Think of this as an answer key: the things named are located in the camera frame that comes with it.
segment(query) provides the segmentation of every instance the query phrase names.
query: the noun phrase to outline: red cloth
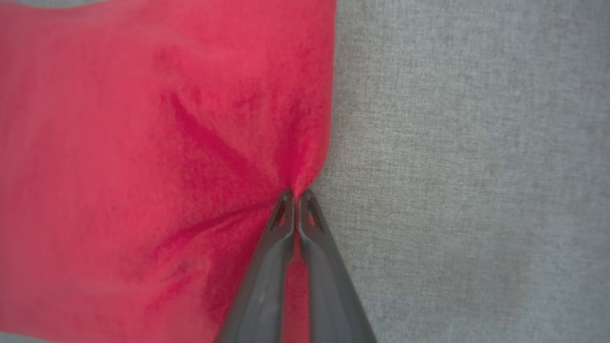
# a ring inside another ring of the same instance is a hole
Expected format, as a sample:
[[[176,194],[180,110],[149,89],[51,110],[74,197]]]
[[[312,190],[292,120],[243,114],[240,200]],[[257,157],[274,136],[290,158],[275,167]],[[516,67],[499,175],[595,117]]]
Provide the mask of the red cloth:
[[[0,330],[210,342],[329,140],[334,0],[0,5]],[[285,338],[308,340],[291,265]]]

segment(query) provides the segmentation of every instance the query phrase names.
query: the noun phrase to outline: red fabric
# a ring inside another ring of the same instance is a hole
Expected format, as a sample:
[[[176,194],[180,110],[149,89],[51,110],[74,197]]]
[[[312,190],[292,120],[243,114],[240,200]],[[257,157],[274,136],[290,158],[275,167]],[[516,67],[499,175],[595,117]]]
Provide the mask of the red fabric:
[[[0,4],[0,330],[210,342],[329,140],[334,0]],[[308,340],[306,268],[285,338]]]

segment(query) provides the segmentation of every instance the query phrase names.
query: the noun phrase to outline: textured gray cloth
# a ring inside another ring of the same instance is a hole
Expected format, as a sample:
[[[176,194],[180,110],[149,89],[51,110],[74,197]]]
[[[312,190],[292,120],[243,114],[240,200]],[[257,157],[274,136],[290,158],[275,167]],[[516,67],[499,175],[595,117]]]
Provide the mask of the textured gray cloth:
[[[313,188],[379,341],[608,342],[610,2],[339,0],[335,46]]]

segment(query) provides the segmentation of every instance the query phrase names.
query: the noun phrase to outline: gray background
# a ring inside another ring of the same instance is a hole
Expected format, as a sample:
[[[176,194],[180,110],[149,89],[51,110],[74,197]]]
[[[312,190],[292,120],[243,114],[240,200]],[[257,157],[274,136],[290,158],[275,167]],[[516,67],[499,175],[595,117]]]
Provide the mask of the gray background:
[[[608,342],[610,2],[339,0],[313,188],[380,342]]]

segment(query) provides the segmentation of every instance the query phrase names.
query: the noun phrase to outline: gray upholstery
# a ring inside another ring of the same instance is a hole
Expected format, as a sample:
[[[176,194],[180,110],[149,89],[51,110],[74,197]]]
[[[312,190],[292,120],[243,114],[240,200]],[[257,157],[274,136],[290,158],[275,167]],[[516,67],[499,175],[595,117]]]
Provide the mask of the gray upholstery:
[[[313,188],[379,341],[608,342],[610,2],[339,0],[335,39]]]

